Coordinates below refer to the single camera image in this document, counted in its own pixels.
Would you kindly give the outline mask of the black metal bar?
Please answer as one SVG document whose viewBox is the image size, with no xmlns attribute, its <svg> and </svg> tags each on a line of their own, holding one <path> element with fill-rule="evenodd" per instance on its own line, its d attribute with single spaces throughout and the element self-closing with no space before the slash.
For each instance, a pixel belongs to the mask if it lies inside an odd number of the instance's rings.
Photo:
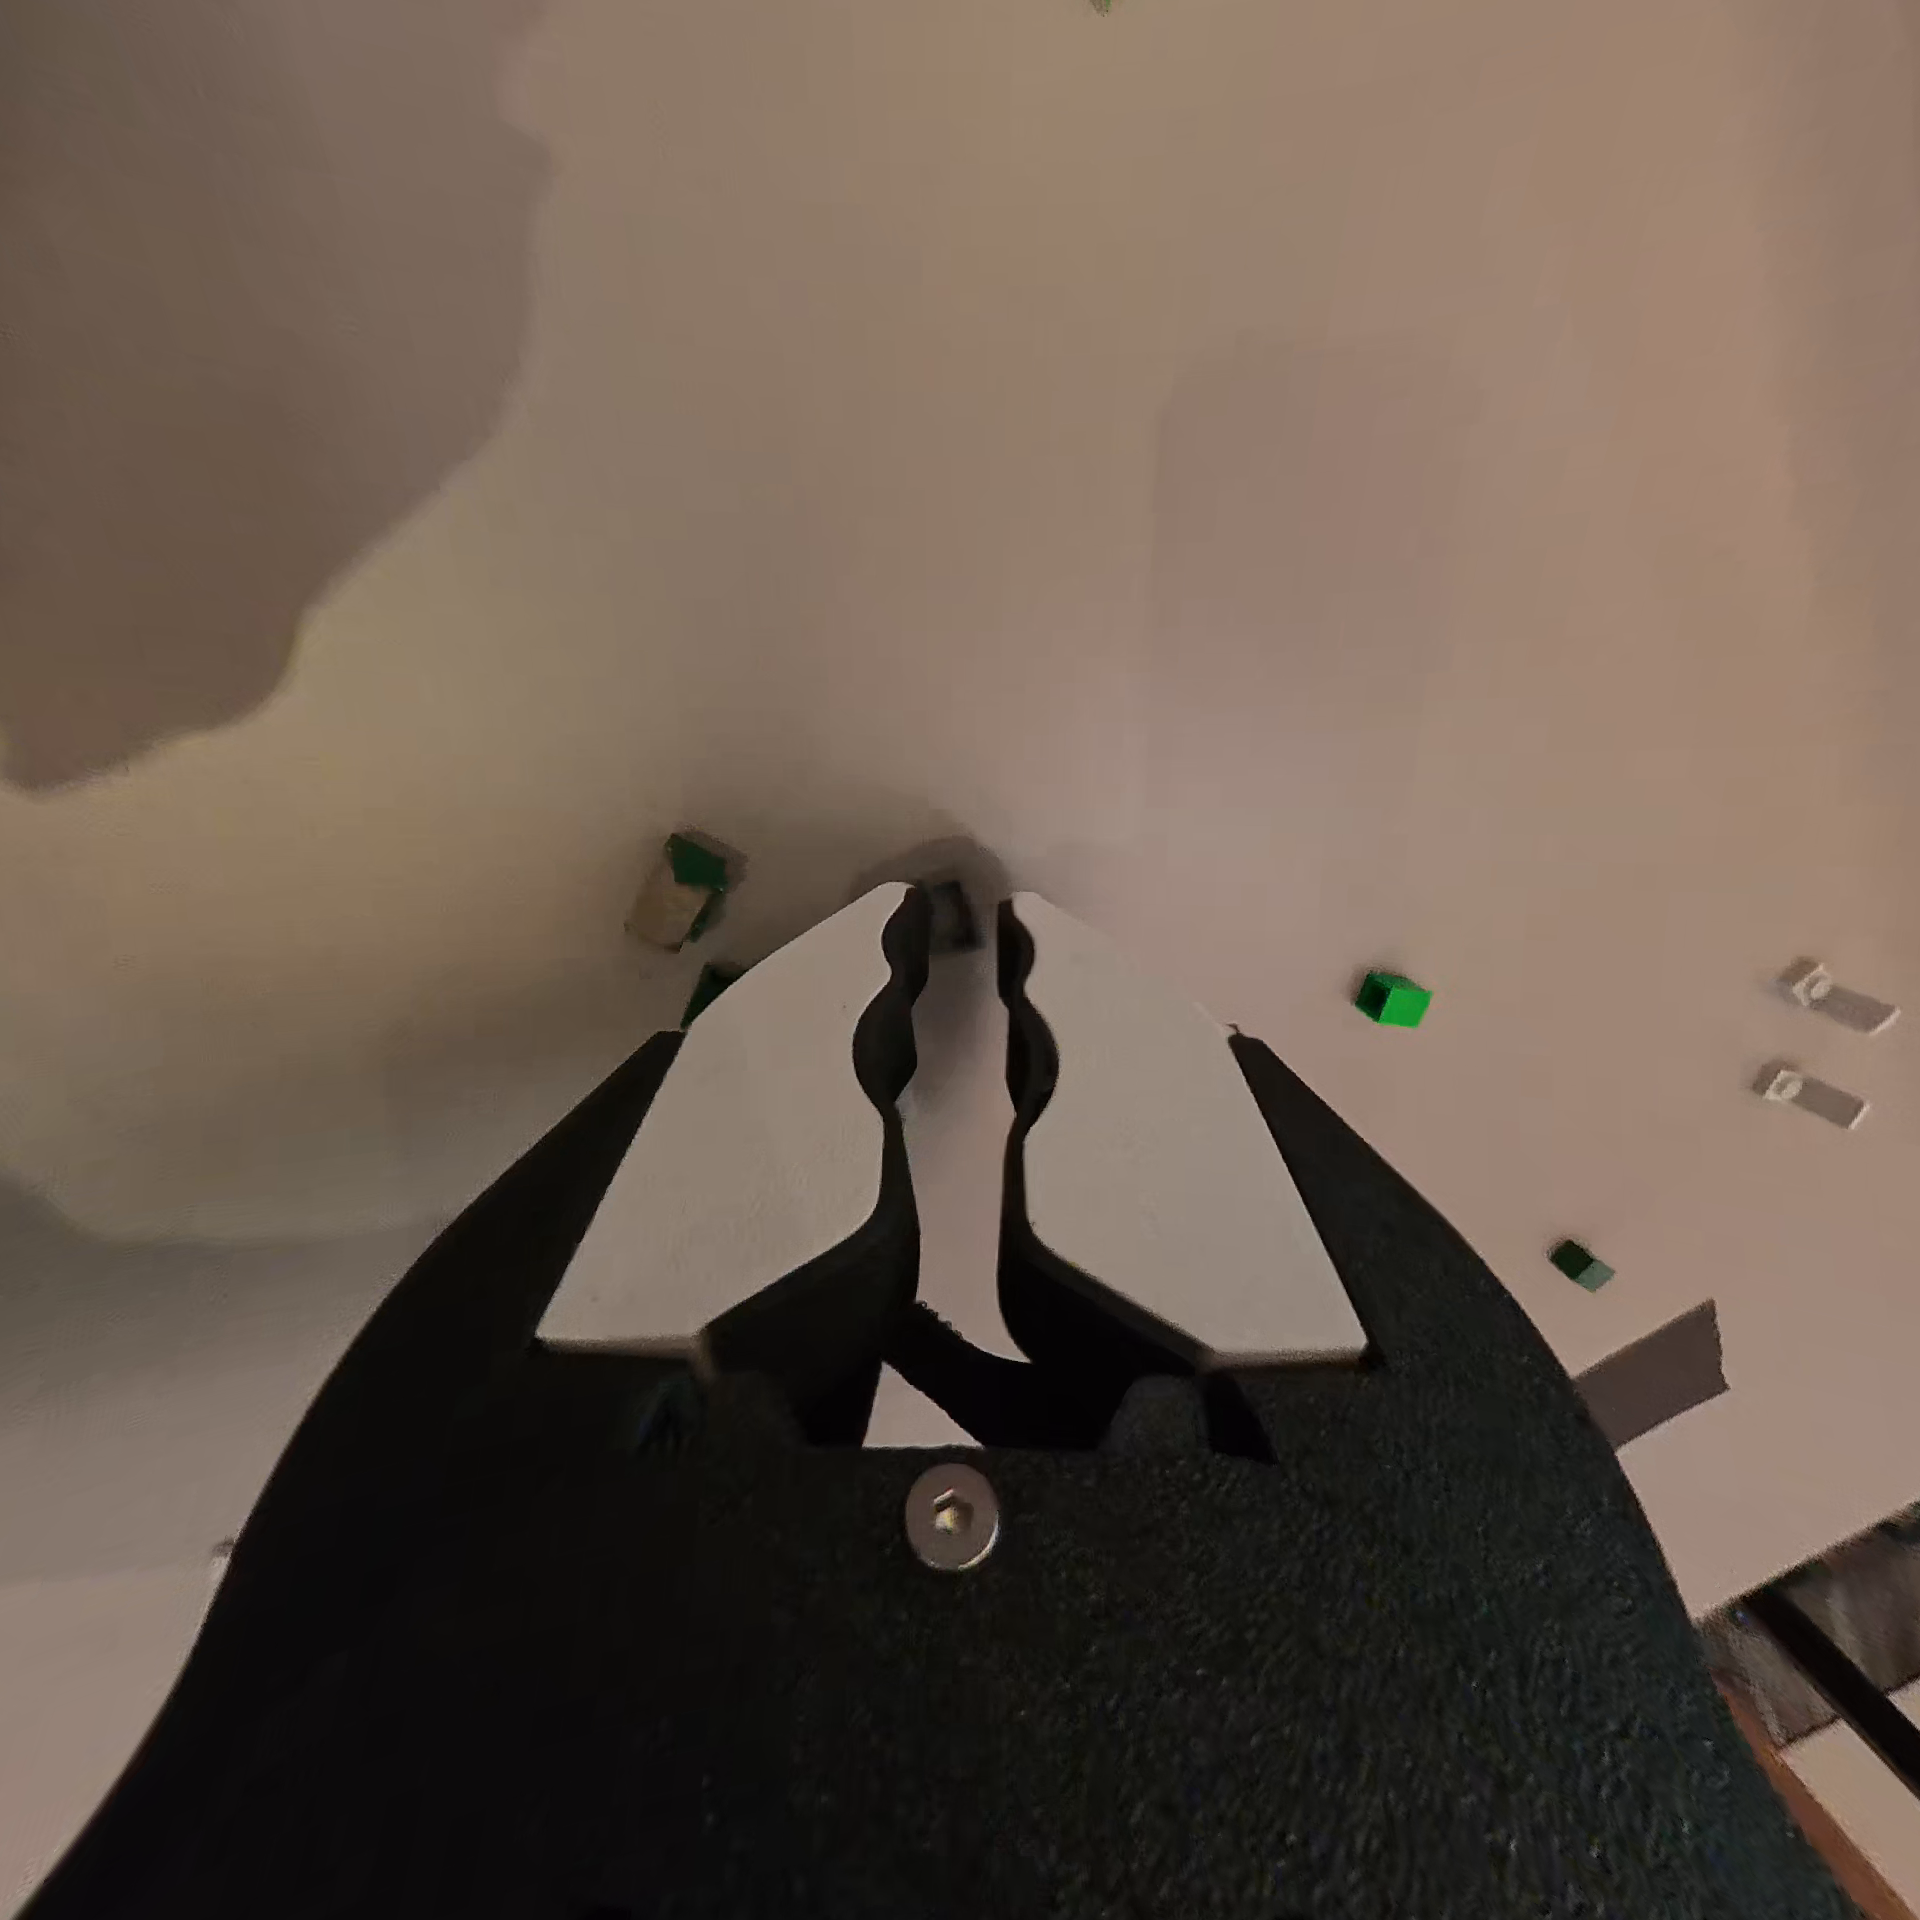
<svg viewBox="0 0 1920 1920">
<path fill-rule="evenodd" d="M 1834 1709 L 1871 1752 L 1917 1793 L 1917 1724 L 1883 1690 L 1780 1587 L 1743 1596 L 1736 1607 Z"/>
</svg>

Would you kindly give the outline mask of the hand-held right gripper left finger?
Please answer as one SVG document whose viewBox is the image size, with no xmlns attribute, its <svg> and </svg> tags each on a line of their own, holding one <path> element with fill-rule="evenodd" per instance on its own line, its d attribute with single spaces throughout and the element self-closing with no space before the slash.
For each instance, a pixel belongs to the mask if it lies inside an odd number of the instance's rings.
<svg viewBox="0 0 1920 1920">
<path fill-rule="evenodd" d="M 861 1445 L 921 1279 L 899 1100 L 926 894 L 883 883 L 681 1036 L 539 1322 L 543 1347 L 753 1373 L 811 1442 Z"/>
</svg>

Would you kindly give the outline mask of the grey flat tile brick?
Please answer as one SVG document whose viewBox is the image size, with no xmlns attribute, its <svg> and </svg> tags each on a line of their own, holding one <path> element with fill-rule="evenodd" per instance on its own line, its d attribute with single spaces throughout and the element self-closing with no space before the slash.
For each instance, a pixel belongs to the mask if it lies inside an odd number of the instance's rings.
<svg viewBox="0 0 1920 1920">
<path fill-rule="evenodd" d="M 1802 1009 L 1860 1038 L 1877 1038 L 1902 1019 L 1895 1002 L 1843 986 L 1830 965 L 1812 957 L 1791 961 L 1774 986 Z"/>
<path fill-rule="evenodd" d="M 1843 1090 L 1784 1059 L 1767 1061 L 1753 1077 L 1750 1090 L 1767 1104 L 1815 1116 L 1840 1130 L 1859 1129 L 1871 1111 L 1871 1100 L 1860 1093 Z"/>
</svg>

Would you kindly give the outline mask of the green and beige brick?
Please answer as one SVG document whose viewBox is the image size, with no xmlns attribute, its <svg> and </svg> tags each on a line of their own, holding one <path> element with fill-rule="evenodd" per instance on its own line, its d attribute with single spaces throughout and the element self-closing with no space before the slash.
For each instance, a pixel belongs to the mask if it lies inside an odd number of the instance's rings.
<svg viewBox="0 0 1920 1920">
<path fill-rule="evenodd" d="M 744 854 L 706 829 L 669 833 L 628 909 L 624 935 L 658 952 L 700 944 L 744 867 Z"/>
</svg>

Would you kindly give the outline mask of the grey tape strip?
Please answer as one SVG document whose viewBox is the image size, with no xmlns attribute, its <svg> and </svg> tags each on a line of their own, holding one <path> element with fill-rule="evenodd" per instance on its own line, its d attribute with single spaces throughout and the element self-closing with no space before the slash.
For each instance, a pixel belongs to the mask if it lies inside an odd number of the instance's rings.
<svg viewBox="0 0 1920 1920">
<path fill-rule="evenodd" d="M 1613 1453 L 1729 1392 L 1712 1300 L 1677 1315 L 1573 1378 L 1592 1427 Z"/>
</svg>

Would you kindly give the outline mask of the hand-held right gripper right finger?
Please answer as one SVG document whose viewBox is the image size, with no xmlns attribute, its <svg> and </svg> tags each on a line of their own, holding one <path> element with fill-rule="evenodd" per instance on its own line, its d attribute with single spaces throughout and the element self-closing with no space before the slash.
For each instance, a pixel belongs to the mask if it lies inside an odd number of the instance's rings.
<svg viewBox="0 0 1920 1920">
<path fill-rule="evenodd" d="M 1099 1442 L 1141 1380 L 1358 1366 L 1361 1317 L 1236 1030 L 1037 893 L 997 909 L 997 993 L 997 1308 L 1048 1440 Z"/>
</svg>

